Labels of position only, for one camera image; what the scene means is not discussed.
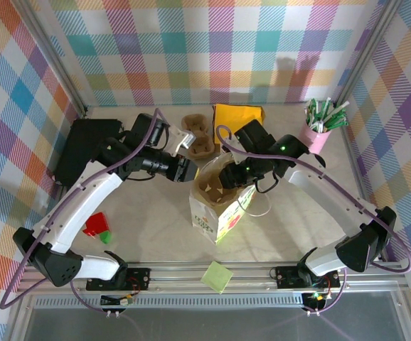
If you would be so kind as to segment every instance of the wire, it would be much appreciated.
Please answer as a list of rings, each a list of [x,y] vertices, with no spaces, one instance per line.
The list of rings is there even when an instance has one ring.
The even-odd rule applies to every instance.
[[[165,135],[166,135],[166,140],[165,140],[165,142],[164,142],[164,146],[162,146],[159,150],[160,151],[163,151],[165,148],[166,148],[166,146],[168,145],[168,140],[169,140],[169,126],[165,126],[164,127],[164,133],[165,133]]]
[[[269,204],[269,208],[267,208],[267,209],[265,210],[265,212],[260,213],[260,214],[258,214],[258,215],[254,215],[254,214],[252,214],[252,213],[249,213],[245,208],[243,208],[242,204],[241,204],[240,201],[239,201],[239,198],[237,198],[237,204],[239,204],[239,206],[240,206],[240,208],[243,210],[243,212],[247,213],[249,216],[251,216],[251,217],[256,217],[256,218],[258,218],[258,217],[263,217],[263,216],[265,216],[267,213],[269,213],[270,210],[272,209],[272,201],[270,201],[270,198],[269,198],[269,196],[267,195],[267,193],[263,193],[263,194],[265,195],[265,198],[267,199],[267,203]]]
[[[274,177],[274,180],[275,180],[274,184],[273,184],[272,186],[270,186],[268,189],[263,190],[263,191],[261,191],[261,190],[259,189],[258,185],[257,185],[257,183],[258,183],[259,180],[261,180],[261,179],[258,179],[258,180],[255,181],[255,187],[256,187],[256,191],[257,191],[258,193],[266,194],[266,193],[268,193],[269,191],[273,190],[273,189],[278,185],[279,180],[278,180],[277,174],[275,174],[275,171],[274,171],[274,170],[272,171],[272,176]]]
[[[133,293],[133,296],[135,296],[135,295],[137,295],[138,293],[140,293],[140,292],[141,292],[141,285],[139,284],[139,281],[138,281],[137,279],[135,279],[135,277],[130,277],[130,278],[128,278],[128,279],[132,282],[133,291],[135,291],[135,290],[134,290],[133,281],[135,281],[135,282],[137,283],[137,293]]]
[[[331,280],[327,277],[327,275],[325,275],[324,278],[327,281],[327,295],[330,295],[331,294]]]
[[[248,158],[265,158],[265,159],[277,159],[277,160],[287,160],[291,161],[294,163],[297,163],[300,166],[303,166],[304,168],[307,168],[313,172],[315,172],[317,175],[321,176],[324,180],[329,182],[332,186],[337,189],[337,191],[342,194],[346,199],[351,201],[362,213],[366,214],[367,216],[371,217],[374,221],[376,221],[379,225],[381,225],[389,234],[393,236],[393,238],[397,241],[397,243],[402,247],[402,249],[405,251],[407,255],[407,260],[408,260],[408,265],[405,268],[402,269],[391,269],[389,267],[380,265],[375,262],[371,262],[373,266],[376,266],[379,269],[386,270],[389,272],[394,272],[397,274],[406,274],[411,271],[411,253],[410,250],[407,248],[403,240],[380,218],[376,217],[372,212],[367,210],[358,200],[356,200],[352,194],[348,193],[344,188],[342,188],[334,179],[329,177],[327,174],[325,174],[322,170],[310,165],[309,163],[299,160],[298,158],[292,158],[291,156],[285,156],[285,155],[266,155],[266,154],[254,154],[254,153],[248,153],[246,151],[241,151],[240,149],[234,148],[230,144],[228,144],[225,139],[221,136],[220,130],[224,129],[228,132],[229,134],[229,139],[232,138],[233,133],[227,126],[223,126],[222,124],[217,126],[216,128],[216,136],[218,137],[218,140],[220,140],[221,144],[227,147],[230,151],[233,151],[235,153],[242,154],[244,156],[247,156]]]
[[[140,178],[140,179],[137,179],[137,178],[126,178],[125,180],[131,180],[131,181],[148,181],[148,180],[151,180],[151,179],[153,179],[153,178],[155,178],[155,174],[150,175],[148,178]]]
[[[110,303],[118,303],[120,304],[120,300],[122,300],[123,298],[125,298],[126,296],[122,296],[119,298],[115,298],[115,297],[110,297],[110,296],[106,296],[106,295],[101,295],[101,299],[104,299]]]
[[[101,308],[96,308],[92,305],[90,305],[89,303],[85,302],[85,300],[82,299],[82,297],[79,296],[78,292],[76,291],[76,288],[73,284],[73,281],[70,282],[70,287],[71,287],[71,291],[73,292],[73,295],[78,299],[79,302],[81,302],[81,304],[83,306],[85,306],[86,308],[89,308],[90,310],[96,311],[97,313],[101,313],[101,314],[107,314],[107,311],[104,311]],[[136,328],[138,334],[141,336],[141,339],[144,339],[144,334],[141,331],[141,328],[139,328],[139,326],[137,325],[137,323],[129,316],[124,315],[124,314],[116,314],[114,313],[114,315],[117,316],[122,316],[123,318],[127,319],[131,324],[133,324],[133,326]]]
[[[277,280],[274,276],[272,276],[272,270],[273,269],[275,269],[276,268],[276,266],[274,266],[273,268],[271,268],[270,270],[269,270],[269,277],[271,278],[271,279],[273,279],[273,280]]]
[[[347,280],[347,277],[348,277],[348,273],[346,272],[346,268],[343,268],[342,270],[343,270],[343,283],[341,284],[340,291],[338,292],[338,294],[336,295],[335,299],[332,301],[331,304],[329,304],[327,307],[324,306],[324,308],[322,308],[321,310],[318,310],[318,312],[322,313],[324,311],[328,311],[329,309],[331,309],[334,305],[336,305],[336,303],[340,299],[341,295],[343,295],[343,290],[346,287],[346,280]],[[310,307],[307,307],[306,305],[304,305],[304,308],[307,309],[307,310],[316,312],[316,310],[314,310]]]
[[[90,182],[92,182],[93,180],[95,180],[96,178],[98,178],[99,176],[101,176],[102,174],[105,174],[107,172],[110,172],[112,170],[114,170],[117,167],[120,167],[121,165],[123,165],[124,163],[128,162],[129,160],[131,160],[133,157],[135,157],[138,152],[140,152],[143,147],[146,145],[147,141],[149,140],[152,131],[154,130],[155,127],[155,123],[156,123],[156,117],[160,116],[166,123],[167,120],[164,117],[164,115],[161,113],[161,110],[156,108],[154,115],[151,119],[150,122],[150,126],[147,129],[146,134],[144,135],[144,138],[142,139],[141,143],[125,158],[123,158],[122,160],[116,162],[115,164],[102,169],[98,172],[96,172],[95,174],[91,175],[89,178],[87,178],[85,181],[83,181],[80,184],[80,187],[84,188],[86,187]],[[58,215],[63,211],[63,209],[70,203],[70,201],[79,193],[82,191],[82,188],[80,187],[76,187],[71,194],[69,194],[68,196],[65,197],[65,199],[63,199],[62,202],[60,202],[60,204],[58,204],[57,208],[55,209],[55,211],[52,214],[48,215],[48,221],[46,222],[46,226],[41,230],[41,232],[39,233],[39,235],[35,238],[35,240],[33,241],[32,245],[28,248],[26,254],[23,256],[21,263],[19,264],[18,268],[16,269],[16,272],[13,275],[13,278],[10,280],[10,283],[8,285],[8,287],[6,288],[3,297],[1,298],[0,301],[0,309],[7,309],[9,307],[11,307],[15,302],[19,301],[20,299],[22,299],[29,291],[33,290],[34,288],[36,288],[38,285],[40,285],[42,283],[42,281],[36,283],[35,285],[31,286],[29,289],[27,289],[26,291],[24,291],[23,293],[21,293],[19,296],[17,296],[16,298],[14,298],[11,302],[7,303],[6,301],[8,300],[8,297],[10,295],[10,293],[12,292],[14,286],[16,285],[16,282],[18,281],[19,277],[22,275],[23,270],[26,266],[26,264],[28,263],[28,259],[30,258],[30,256],[32,255],[33,250],[36,248],[36,246],[38,245],[38,243],[44,238],[44,236],[46,235],[46,233],[48,233],[48,231],[50,230],[50,227],[54,224],[55,219],[58,217]]]

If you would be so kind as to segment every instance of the pink cup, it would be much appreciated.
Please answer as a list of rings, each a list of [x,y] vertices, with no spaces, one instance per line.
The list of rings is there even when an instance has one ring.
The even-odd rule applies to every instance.
[[[298,136],[298,139],[308,147],[310,153],[319,154],[321,153],[322,147],[326,144],[327,138],[329,137],[331,130],[326,133],[316,133],[312,131],[308,124],[304,122],[302,129]]]

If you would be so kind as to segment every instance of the paper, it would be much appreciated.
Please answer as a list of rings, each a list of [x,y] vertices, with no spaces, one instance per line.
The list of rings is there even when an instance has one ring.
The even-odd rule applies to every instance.
[[[223,265],[213,261],[205,272],[201,282],[210,286],[217,293],[222,293],[231,277],[233,277],[233,272],[231,270],[228,270]]]

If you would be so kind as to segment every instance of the brown egg carton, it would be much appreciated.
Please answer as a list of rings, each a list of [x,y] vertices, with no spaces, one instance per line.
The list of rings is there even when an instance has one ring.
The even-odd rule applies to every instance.
[[[207,158],[215,152],[212,136],[207,135],[207,117],[202,114],[186,115],[182,118],[182,129],[189,130],[196,136],[196,140],[188,149],[190,158]]]

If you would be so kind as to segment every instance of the red block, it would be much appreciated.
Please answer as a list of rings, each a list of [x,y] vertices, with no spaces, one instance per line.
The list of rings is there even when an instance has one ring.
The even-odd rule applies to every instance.
[[[95,236],[105,231],[110,231],[109,226],[107,226],[106,217],[103,212],[98,212],[95,215],[92,215],[86,222],[86,228],[82,231],[87,236]]]

